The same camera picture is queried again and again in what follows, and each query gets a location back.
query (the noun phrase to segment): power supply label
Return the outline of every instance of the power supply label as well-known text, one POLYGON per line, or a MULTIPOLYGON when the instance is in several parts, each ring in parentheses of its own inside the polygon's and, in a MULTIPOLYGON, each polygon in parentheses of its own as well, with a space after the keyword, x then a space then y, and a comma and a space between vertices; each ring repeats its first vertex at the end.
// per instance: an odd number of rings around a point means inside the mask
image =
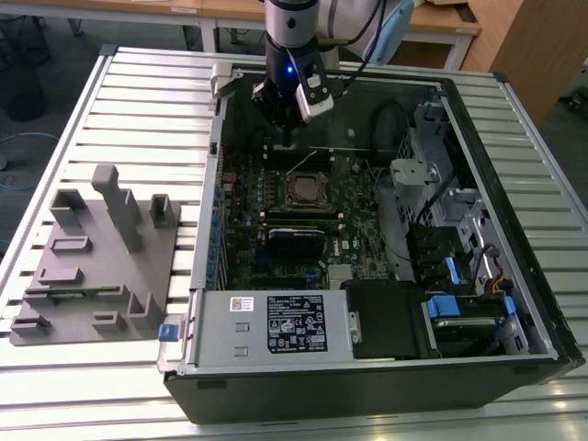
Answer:
POLYGON ((272 354, 326 351, 322 296, 268 297, 267 349, 272 354))

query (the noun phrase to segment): black plastic cover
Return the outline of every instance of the black plastic cover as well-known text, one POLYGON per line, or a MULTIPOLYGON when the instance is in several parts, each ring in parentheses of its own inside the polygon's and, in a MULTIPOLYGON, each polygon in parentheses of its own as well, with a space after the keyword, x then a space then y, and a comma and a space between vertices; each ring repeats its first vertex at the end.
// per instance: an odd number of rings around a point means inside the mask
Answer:
POLYGON ((342 288, 361 330, 361 341, 353 345, 354 358, 435 357, 421 305, 424 291, 413 282, 357 279, 342 288))

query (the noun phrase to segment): floor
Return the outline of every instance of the floor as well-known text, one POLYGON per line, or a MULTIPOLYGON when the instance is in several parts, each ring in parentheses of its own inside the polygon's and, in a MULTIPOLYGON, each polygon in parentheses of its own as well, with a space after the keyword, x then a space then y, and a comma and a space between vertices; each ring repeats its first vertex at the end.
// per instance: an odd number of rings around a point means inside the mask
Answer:
MULTIPOLYGON (((38 69, 38 75, 48 96, 49 108, 41 118, 30 123, 12 122, 0 110, 0 137, 24 131, 43 131, 59 136, 105 43, 153 49, 186 49, 180 27, 84 21, 84 35, 75 38, 65 19, 48 18, 46 23, 45 36, 52 59, 38 69)), ((196 42, 195 49, 201 47, 198 32, 192 37, 196 42)), ((240 37, 247 44, 233 45, 228 33, 222 31, 220 48, 224 51, 259 54, 263 52, 263 37, 261 31, 250 31, 240 37)), ((563 104, 558 104, 543 124, 541 132, 580 199, 584 205, 588 204, 588 174, 584 169, 588 166, 588 121, 568 112, 563 104)), ((54 141, 46 138, 17 138, 1 142, 0 152, 8 159, 9 166, 0 172, 0 184, 35 186, 51 157, 54 144, 54 141)), ((32 193, 32 190, 0 188, 0 259, 32 193)))

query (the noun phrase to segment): blue cable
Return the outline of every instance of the blue cable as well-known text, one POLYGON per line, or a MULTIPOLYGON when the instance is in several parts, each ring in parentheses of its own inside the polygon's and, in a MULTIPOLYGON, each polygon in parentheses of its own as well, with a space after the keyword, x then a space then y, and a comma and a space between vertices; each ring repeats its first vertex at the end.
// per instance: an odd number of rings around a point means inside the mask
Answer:
MULTIPOLYGON (((40 131, 29 131, 29 132, 25 132, 25 133, 11 134, 10 136, 7 136, 7 137, 3 138, 2 140, 0 140, 0 144, 2 142, 14 140, 15 138, 18 138, 19 136, 39 136, 39 137, 44 137, 44 138, 51 138, 52 140, 59 142, 59 138, 56 137, 55 135, 51 135, 50 133, 43 133, 40 131)), ((5 184, 0 184, 0 188, 3 188, 4 190, 27 191, 27 190, 33 190, 33 189, 37 188, 37 186, 12 187, 12 186, 7 186, 5 184)))
POLYGON ((27 191, 27 190, 33 190, 33 189, 37 188, 37 186, 31 186, 31 187, 12 187, 12 186, 5 186, 4 184, 0 184, 0 188, 3 188, 4 190, 27 191))
POLYGON ((44 137, 44 138, 51 138, 54 141, 59 141, 58 137, 56 137, 55 135, 51 135, 50 133, 43 133, 40 131, 29 131, 26 133, 15 133, 14 135, 7 136, 7 137, 3 138, 2 140, 0 140, 0 143, 14 140, 15 138, 18 138, 19 136, 39 136, 39 137, 44 137))

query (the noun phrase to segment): slatted metal table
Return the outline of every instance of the slatted metal table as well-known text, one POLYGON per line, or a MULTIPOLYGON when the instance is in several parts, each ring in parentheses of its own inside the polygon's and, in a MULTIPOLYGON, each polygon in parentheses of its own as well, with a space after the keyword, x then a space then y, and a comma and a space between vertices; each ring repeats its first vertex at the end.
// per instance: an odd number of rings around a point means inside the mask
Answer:
MULTIPOLYGON (((40 260, 57 188, 90 186, 96 163, 117 165, 136 199, 167 193, 182 203, 166 311, 187 310, 212 111, 210 69, 254 57, 119 48, 102 55, 0 266, 0 439, 219 436, 275 439, 452 440, 585 438, 588 367, 515 390, 482 409, 291 424, 191 424, 155 361, 159 342, 14 347, 10 323, 40 260)), ((344 69, 355 69, 344 64, 344 69)), ((450 76, 458 86, 537 259, 588 356, 588 215, 508 84, 485 73, 382 68, 450 76)))

